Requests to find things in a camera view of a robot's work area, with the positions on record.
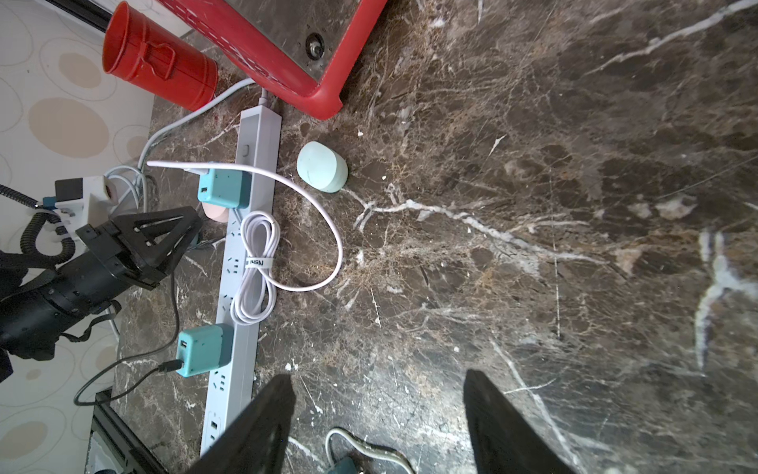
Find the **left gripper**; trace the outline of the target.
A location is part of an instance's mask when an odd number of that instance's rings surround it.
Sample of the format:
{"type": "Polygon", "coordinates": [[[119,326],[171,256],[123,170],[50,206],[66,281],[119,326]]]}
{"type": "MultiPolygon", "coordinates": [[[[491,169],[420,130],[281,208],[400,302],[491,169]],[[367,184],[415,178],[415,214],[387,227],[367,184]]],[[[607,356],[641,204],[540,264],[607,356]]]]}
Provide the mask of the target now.
{"type": "Polygon", "coordinates": [[[108,309],[132,286],[153,290],[170,276],[201,227],[194,209],[177,207],[80,228],[82,255],[1,300],[2,351],[49,361],[60,336],[82,319],[108,309]]]}

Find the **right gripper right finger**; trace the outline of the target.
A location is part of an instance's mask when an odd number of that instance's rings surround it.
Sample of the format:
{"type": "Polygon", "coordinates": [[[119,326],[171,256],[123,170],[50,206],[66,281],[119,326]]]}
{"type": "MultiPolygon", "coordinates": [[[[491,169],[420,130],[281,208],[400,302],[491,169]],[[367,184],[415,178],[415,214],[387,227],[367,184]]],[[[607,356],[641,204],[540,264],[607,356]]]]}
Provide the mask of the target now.
{"type": "Polygon", "coordinates": [[[483,373],[466,372],[463,401],[479,473],[570,473],[483,373]]]}

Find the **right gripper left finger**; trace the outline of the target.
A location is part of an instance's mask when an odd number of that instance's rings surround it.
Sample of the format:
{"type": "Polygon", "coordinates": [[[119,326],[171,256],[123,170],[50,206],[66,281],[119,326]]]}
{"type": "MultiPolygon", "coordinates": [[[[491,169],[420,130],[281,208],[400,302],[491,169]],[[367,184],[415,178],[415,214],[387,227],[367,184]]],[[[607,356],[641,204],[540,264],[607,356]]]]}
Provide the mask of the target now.
{"type": "Polygon", "coordinates": [[[187,472],[280,473],[295,403],[291,376],[275,376],[187,472]]]}

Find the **pink earbud case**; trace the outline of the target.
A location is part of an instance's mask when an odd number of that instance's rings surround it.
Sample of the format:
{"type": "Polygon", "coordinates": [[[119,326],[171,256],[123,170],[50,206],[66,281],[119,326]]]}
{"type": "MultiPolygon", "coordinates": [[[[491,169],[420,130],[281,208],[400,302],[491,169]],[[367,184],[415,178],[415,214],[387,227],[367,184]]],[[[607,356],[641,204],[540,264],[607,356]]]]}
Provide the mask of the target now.
{"type": "Polygon", "coordinates": [[[201,206],[203,207],[203,213],[208,219],[220,223],[227,223],[229,221],[230,209],[228,207],[221,207],[212,203],[202,203],[201,206]]]}

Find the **teal charger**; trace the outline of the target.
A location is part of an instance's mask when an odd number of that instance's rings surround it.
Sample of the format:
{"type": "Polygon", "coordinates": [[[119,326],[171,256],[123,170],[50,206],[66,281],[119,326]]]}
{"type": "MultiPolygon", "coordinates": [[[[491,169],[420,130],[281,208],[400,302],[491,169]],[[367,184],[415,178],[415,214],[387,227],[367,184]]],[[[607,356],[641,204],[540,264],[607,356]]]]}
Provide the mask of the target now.
{"type": "Polygon", "coordinates": [[[244,209],[250,203],[252,175],[238,170],[212,169],[199,177],[197,199],[201,203],[244,209]]]}
{"type": "Polygon", "coordinates": [[[177,373],[188,378],[225,367],[232,359],[233,340],[234,329],[227,324],[181,331],[176,359],[183,364],[177,373]]]}
{"type": "Polygon", "coordinates": [[[327,471],[327,474],[361,474],[358,464],[351,456],[345,456],[336,461],[327,471]]]}

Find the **green earbud case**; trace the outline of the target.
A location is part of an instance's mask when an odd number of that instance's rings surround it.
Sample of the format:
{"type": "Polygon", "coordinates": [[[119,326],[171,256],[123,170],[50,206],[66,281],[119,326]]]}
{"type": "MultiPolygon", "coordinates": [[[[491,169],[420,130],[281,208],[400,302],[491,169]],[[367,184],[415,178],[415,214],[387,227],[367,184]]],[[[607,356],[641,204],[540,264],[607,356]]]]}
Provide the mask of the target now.
{"type": "Polygon", "coordinates": [[[297,173],[312,188],[333,194],[345,187],[349,167],[339,153],[320,142],[310,141],[298,154],[297,173]]]}

